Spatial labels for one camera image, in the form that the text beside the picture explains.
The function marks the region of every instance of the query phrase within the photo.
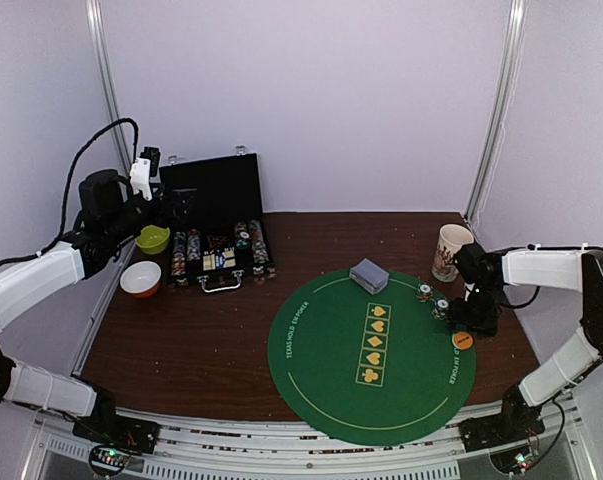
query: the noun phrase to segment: yellow bowl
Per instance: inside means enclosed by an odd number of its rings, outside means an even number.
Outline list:
[[[168,246],[170,229],[149,225],[141,230],[141,235],[137,237],[135,242],[146,255],[156,255]]]

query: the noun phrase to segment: red bowl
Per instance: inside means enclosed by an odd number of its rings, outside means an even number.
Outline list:
[[[148,261],[130,265],[121,275],[119,284],[134,298],[151,297],[161,286],[161,267]]]

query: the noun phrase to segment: metal pole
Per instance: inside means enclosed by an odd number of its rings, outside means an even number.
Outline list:
[[[114,81],[112,80],[112,72],[110,70],[110,61],[108,58],[108,49],[105,41],[105,30],[103,28],[103,19],[101,16],[101,1],[86,0],[88,11],[88,25],[90,27],[90,36],[94,44],[94,52],[97,56],[97,64],[99,65],[99,73],[101,74],[101,85],[103,87],[103,95],[108,109],[108,117],[110,122],[121,118],[117,98],[114,93]],[[127,175],[130,172],[130,151],[128,143],[125,139],[125,134],[121,126],[112,130],[114,137],[114,145],[119,155],[119,162],[123,171]]]
[[[521,50],[526,1],[527,0],[512,0],[511,2],[510,20],[505,45],[503,47],[503,60],[497,86],[497,95],[494,100],[492,118],[490,119],[488,135],[481,155],[479,171],[477,172],[477,177],[472,188],[472,194],[470,195],[470,201],[465,214],[466,220],[470,226],[476,224],[477,213],[480,209],[485,189],[489,185],[491,167],[496,160],[495,156],[499,139],[499,130],[503,124],[512,83],[514,81],[517,60]]]

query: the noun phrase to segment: round poker mat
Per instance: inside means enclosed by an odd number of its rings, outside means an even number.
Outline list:
[[[279,393],[330,437],[389,446],[422,438],[465,404],[476,373],[474,348],[459,350],[420,282],[391,272],[370,295],[334,272],[298,289],[281,307],[268,342]]]

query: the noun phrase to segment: briefcase handle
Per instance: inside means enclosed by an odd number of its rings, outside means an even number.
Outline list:
[[[227,290],[236,290],[237,288],[241,288],[241,280],[243,278],[243,270],[237,270],[236,272],[232,272],[232,276],[237,280],[236,285],[228,285],[224,287],[217,288],[208,288],[208,277],[200,277],[199,283],[201,284],[201,290],[205,293],[218,293],[225,292]]]

